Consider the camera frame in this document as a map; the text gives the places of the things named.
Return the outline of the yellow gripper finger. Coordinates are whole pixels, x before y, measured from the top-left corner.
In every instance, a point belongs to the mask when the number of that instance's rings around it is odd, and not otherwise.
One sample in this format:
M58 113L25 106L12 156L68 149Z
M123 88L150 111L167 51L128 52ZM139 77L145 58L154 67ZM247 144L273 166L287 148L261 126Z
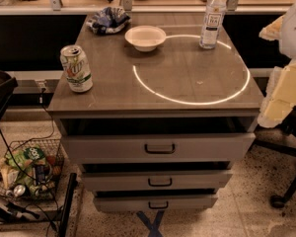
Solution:
M272 23L264 27L259 32L259 37L264 40L279 40L282 22L283 22L283 17L280 16L279 18L274 20Z
M258 124L273 128L281 124L296 106L296 60L284 68L275 67L268 79L266 96L259 110Z

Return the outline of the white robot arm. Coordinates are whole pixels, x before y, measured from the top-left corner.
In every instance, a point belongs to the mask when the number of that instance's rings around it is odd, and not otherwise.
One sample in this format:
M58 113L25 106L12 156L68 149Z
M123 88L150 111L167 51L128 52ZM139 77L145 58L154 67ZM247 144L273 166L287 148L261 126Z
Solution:
M265 40L278 40L281 54L290 58L284 68L274 67L266 86L258 124L272 128L291 113L296 106L296 2L288 11L259 32Z

